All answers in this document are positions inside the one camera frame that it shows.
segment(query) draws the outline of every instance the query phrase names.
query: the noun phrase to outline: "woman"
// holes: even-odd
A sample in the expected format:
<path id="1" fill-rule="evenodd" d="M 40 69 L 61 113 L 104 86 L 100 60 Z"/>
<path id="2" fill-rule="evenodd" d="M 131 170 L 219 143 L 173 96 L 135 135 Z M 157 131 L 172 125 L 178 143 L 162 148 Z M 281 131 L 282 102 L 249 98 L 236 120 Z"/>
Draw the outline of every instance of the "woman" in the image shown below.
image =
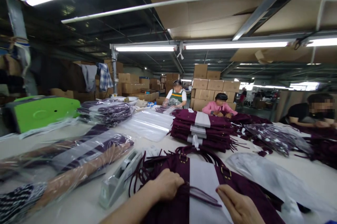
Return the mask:
<path id="1" fill-rule="evenodd" d="M 226 118 L 232 118 L 238 114 L 227 104 L 228 97 L 224 93 L 218 93 L 215 96 L 215 101 L 211 101 L 203 108 L 203 113 L 209 115 L 216 115 L 219 117 L 225 116 Z"/>
<path id="2" fill-rule="evenodd" d="M 337 127 L 333 97 L 325 93 L 312 94 L 308 97 L 307 103 L 291 106 L 280 122 L 309 128 Z"/>
<path id="3" fill-rule="evenodd" d="M 147 182 L 142 189 L 100 224 L 141 223 L 148 211 L 159 201 L 172 200 L 182 184 L 184 180 L 179 174 L 165 169 L 155 180 Z M 249 197 L 237 193 L 229 185 L 219 185 L 216 192 L 230 213 L 234 224 L 264 224 L 259 211 Z"/>
<path id="4" fill-rule="evenodd" d="M 171 89 L 168 92 L 166 99 L 163 102 L 163 106 L 166 107 L 169 102 L 168 100 L 172 98 L 180 102 L 179 105 L 176 105 L 173 107 L 184 108 L 184 105 L 186 105 L 187 97 L 186 97 L 186 92 L 183 90 L 181 80 L 176 80 L 173 82 L 173 89 Z"/>

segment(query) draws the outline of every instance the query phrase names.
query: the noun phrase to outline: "hanging clothes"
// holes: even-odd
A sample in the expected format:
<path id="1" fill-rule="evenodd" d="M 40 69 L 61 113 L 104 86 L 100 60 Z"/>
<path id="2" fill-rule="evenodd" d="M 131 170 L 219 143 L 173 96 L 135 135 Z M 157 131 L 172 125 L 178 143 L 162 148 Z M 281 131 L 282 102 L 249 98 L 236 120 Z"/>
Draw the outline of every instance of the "hanging clothes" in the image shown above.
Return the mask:
<path id="1" fill-rule="evenodd" d="M 97 66 L 93 65 L 79 65 L 83 72 L 83 77 L 86 84 L 86 91 L 89 93 L 91 91 L 96 91 L 96 73 Z"/>
<path id="2" fill-rule="evenodd" d="M 96 66 L 100 70 L 99 90 L 107 91 L 109 87 L 113 87 L 108 65 L 104 63 L 96 63 Z"/>

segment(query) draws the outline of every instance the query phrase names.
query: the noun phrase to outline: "stack of bags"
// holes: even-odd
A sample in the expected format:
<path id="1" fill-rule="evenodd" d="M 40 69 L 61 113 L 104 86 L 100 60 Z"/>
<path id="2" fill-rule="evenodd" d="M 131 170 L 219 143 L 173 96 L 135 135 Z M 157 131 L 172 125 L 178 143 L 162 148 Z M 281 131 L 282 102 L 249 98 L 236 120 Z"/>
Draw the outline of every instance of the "stack of bags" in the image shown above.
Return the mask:
<path id="1" fill-rule="evenodd" d="M 120 102 L 113 99 L 102 101 L 88 101 L 81 104 L 77 109 L 80 113 L 80 120 L 99 124 L 107 127 L 114 127 L 118 123 L 130 118 L 134 109 L 129 103 Z"/>
<path id="2" fill-rule="evenodd" d="M 173 120 L 171 136 L 199 145 L 212 147 L 221 152 L 237 150 L 234 139 L 230 137 L 234 132 L 232 123 L 224 117 L 207 115 L 189 109 L 179 110 Z"/>

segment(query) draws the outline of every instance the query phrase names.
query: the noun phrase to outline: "hand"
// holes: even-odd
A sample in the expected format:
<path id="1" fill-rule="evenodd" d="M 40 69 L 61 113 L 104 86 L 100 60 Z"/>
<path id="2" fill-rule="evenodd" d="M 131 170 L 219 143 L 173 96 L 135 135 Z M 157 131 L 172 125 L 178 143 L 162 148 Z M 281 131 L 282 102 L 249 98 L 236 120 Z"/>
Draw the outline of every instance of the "hand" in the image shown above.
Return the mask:
<path id="1" fill-rule="evenodd" d="M 216 191 L 229 211 L 234 224 L 265 224 L 249 197 L 237 193 L 229 185 L 220 185 Z"/>
<path id="2" fill-rule="evenodd" d="M 157 194 L 158 201 L 172 200 L 176 196 L 178 188 L 184 183 L 178 173 L 165 169 L 152 181 L 151 191 Z"/>
<path id="3" fill-rule="evenodd" d="M 229 118 L 229 119 L 232 118 L 232 116 L 233 116 L 232 113 L 227 113 L 227 114 L 225 115 L 225 117 L 226 117 L 226 118 Z"/>
<path id="4" fill-rule="evenodd" d="M 318 121 L 315 123 L 315 126 L 318 128 L 329 128 L 330 125 L 327 122 Z"/>

